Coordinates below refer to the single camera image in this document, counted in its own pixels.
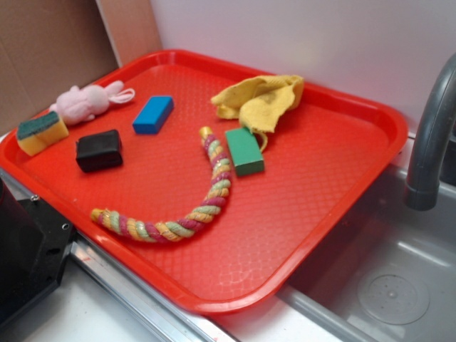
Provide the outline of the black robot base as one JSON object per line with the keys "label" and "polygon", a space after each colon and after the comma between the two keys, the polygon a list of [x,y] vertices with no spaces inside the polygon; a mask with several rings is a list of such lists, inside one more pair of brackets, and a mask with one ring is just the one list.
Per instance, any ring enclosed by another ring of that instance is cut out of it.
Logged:
{"label": "black robot base", "polygon": [[45,200],[17,200],[1,182],[1,330],[60,286],[75,234]]}

